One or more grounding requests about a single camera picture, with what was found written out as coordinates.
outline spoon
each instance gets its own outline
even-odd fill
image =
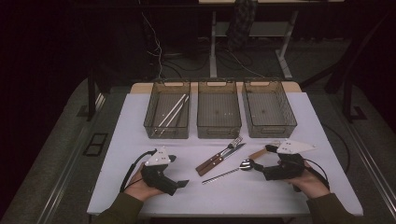
[[[212,177],[210,179],[207,179],[207,180],[203,181],[202,184],[204,185],[204,184],[211,183],[211,182],[213,182],[215,180],[220,179],[221,177],[223,177],[225,175],[229,175],[229,174],[231,174],[233,172],[236,172],[238,170],[243,170],[243,171],[251,170],[251,169],[253,169],[253,164],[254,164],[254,161],[252,159],[246,159],[246,160],[241,162],[241,164],[239,165],[238,168],[233,169],[233,170],[231,170],[229,172],[226,172],[226,173],[224,173],[222,175],[218,175],[218,176]]]

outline fork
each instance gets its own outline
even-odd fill
[[[236,137],[230,144],[228,144],[228,146],[226,148],[224,148],[224,150],[221,151],[221,155],[223,155],[226,151],[234,149],[236,146],[238,146],[239,143],[242,142],[243,137],[242,136],[238,136]]]

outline knife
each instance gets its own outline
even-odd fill
[[[225,153],[223,151],[217,153],[214,155],[212,158],[209,160],[205,161],[201,165],[197,166],[195,170],[198,172],[199,176],[203,176],[207,172],[209,172],[211,169],[215,168],[217,165],[219,165],[222,161],[226,160],[230,156],[232,156],[237,150],[239,150],[241,147],[243,147],[246,143],[241,143],[236,148],[230,149],[226,151]]]

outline sleeve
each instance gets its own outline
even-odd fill
[[[307,201],[315,224],[369,224],[364,217],[355,217],[344,208],[333,193]]]
[[[101,213],[92,224],[132,224],[136,223],[137,215],[143,203],[136,198],[120,193],[111,206]]]

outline table leg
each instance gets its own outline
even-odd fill
[[[218,68],[216,66],[216,11],[212,15],[212,36],[210,46],[210,77],[218,76]]]
[[[277,57],[277,60],[279,61],[280,68],[282,69],[283,76],[287,79],[292,78],[292,76],[291,76],[291,72],[289,70],[289,66],[286,63],[285,53],[286,53],[286,48],[288,47],[288,44],[290,42],[291,34],[294,29],[294,24],[297,20],[297,15],[298,15],[298,11],[293,11],[293,13],[291,14],[291,18],[289,20],[288,27],[286,29],[286,33],[283,36],[282,47],[280,49],[276,50],[276,57]]]

